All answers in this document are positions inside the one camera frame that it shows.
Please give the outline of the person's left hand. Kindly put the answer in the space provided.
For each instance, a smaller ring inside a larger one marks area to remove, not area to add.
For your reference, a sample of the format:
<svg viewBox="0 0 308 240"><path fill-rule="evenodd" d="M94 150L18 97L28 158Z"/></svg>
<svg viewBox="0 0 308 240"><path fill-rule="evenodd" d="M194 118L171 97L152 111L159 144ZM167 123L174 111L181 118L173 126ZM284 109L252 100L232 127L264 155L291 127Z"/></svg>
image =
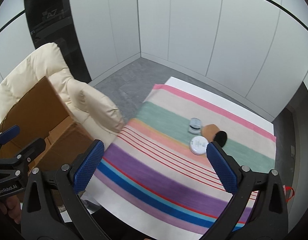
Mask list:
<svg viewBox="0 0 308 240"><path fill-rule="evenodd" d="M20 224L22 210L21 203L17 196L11 196L0 201L0 209L4 215L8 215L16 224Z"/></svg>

